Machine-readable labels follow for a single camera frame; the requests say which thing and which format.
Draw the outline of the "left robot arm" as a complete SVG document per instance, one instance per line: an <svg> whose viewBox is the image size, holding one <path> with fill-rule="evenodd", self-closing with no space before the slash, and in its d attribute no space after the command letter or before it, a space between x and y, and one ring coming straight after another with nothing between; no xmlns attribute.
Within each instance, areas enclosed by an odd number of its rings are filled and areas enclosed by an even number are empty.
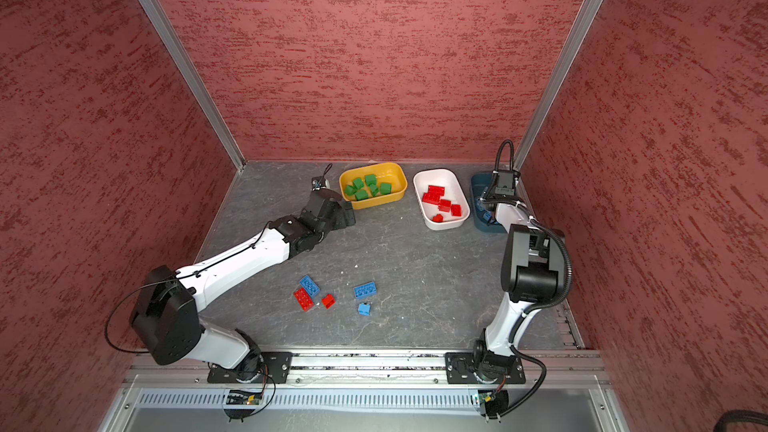
<svg viewBox="0 0 768 432"><path fill-rule="evenodd" d="M161 366L193 359L252 381L263 370L255 341L206 322L200 312L254 275L312 250L330 232L355 223L353 206L341 194L315 189L299 215L269 221L254 237L217 256L176 271L166 266L152 270L129 324Z"/></svg>

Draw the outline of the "blue lego brick pair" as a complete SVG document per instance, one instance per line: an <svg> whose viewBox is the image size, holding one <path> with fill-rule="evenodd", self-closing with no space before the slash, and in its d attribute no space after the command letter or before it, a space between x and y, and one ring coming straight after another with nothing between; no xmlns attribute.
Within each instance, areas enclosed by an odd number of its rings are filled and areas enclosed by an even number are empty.
<svg viewBox="0 0 768 432"><path fill-rule="evenodd" d="M377 287L376 284L371 281L354 287L353 293L356 300L363 300L376 295Z"/></svg>

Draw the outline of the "small blue lego brick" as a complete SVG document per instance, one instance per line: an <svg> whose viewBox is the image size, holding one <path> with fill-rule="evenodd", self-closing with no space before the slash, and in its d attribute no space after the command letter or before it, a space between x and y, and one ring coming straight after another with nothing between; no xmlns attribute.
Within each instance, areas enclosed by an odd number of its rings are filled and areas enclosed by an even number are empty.
<svg viewBox="0 0 768 432"><path fill-rule="evenodd" d="M358 313L362 316L369 316L371 313L371 305L369 303L360 303L358 305Z"/></svg>

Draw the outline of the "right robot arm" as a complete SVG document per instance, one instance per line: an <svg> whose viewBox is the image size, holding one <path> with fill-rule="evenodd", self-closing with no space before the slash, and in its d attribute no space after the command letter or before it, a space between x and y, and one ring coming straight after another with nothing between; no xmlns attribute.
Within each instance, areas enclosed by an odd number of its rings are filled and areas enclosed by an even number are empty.
<svg viewBox="0 0 768 432"><path fill-rule="evenodd" d="M508 366L535 315L565 300L573 268L563 236L546 227L517 192L520 173L495 166L480 196L483 208L507 232L501 262L499 309L475 343L474 365Z"/></svg>

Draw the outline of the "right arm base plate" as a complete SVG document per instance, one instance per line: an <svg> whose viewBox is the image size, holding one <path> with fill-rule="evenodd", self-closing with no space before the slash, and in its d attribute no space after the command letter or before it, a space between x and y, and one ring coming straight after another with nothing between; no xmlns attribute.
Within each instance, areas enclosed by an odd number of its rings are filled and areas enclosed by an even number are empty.
<svg viewBox="0 0 768 432"><path fill-rule="evenodd" d="M449 384L518 385L526 382L521 360L493 353L448 352L444 355Z"/></svg>

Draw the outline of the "blue lego brick bottom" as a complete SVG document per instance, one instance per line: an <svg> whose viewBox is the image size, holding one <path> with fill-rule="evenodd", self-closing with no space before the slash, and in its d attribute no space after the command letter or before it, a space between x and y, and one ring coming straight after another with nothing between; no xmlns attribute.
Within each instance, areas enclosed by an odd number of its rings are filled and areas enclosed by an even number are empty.
<svg viewBox="0 0 768 432"><path fill-rule="evenodd" d="M315 298L321 291L320 287L309 275L302 277L299 280L299 284L311 298Z"/></svg>

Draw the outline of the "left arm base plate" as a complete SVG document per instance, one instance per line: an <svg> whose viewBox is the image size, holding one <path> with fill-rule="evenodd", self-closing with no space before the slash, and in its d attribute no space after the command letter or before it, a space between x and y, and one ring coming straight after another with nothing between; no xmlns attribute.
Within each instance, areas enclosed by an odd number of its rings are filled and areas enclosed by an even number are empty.
<svg viewBox="0 0 768 432"><path fill-rule="evenodd" d="M234 369L226 369L217 364L209 368L209 384L242 384L255 386L273 381L285 384L292 365L291 352L262 352L256 355L250 352Z"/></svg>

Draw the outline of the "red lego brick small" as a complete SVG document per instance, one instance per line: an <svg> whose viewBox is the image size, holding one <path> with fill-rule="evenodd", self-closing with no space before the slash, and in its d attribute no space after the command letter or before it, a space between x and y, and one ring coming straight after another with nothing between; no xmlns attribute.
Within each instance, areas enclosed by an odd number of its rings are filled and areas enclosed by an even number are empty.
<svg viewBox="0 0 768 432"><path fill-rule="evenodd" d="M326 309L329 309L335 304L335 298L331 294L326 294L322 298L322 304Z"/></svg>

